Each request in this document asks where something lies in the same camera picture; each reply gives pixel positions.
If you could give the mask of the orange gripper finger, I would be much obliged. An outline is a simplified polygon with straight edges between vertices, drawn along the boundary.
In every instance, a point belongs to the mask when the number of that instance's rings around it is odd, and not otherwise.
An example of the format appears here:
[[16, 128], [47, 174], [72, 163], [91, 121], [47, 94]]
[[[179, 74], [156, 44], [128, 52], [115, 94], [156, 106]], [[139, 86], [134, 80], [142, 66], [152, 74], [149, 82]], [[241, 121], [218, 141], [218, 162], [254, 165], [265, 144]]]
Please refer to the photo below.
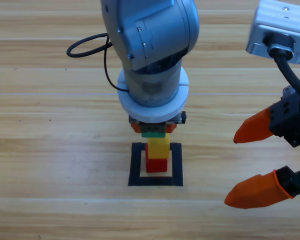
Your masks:
[[238, 209], [264, 208], [300, 195], [300, 171], [288, 166], [236, 184], [224, 203]]

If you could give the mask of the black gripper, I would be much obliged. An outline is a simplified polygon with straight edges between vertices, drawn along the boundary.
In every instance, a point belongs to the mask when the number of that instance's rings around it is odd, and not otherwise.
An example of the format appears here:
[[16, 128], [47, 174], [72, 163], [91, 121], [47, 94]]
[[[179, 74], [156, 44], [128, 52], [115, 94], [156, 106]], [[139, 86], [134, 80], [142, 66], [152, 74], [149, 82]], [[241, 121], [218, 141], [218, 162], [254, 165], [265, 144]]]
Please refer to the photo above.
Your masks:
[[130, 126], [135, 133], [167, 133], [171, 134], [178, 124], [185, 124], [187, 114], [185, 111], [179, 112], [173, 118], [159, 123], [145, 123], [129, 116]]
[[[233, 142], [262, 141], [273, 135], [283, 137], [294, 148], [300, 146], [300, 95], [290, 85], [283, 89], [280, 101], [247, 118], [236, 131]], [[276, 175], [291, 196], [300, 195], [300, 171], [284, 166]]]

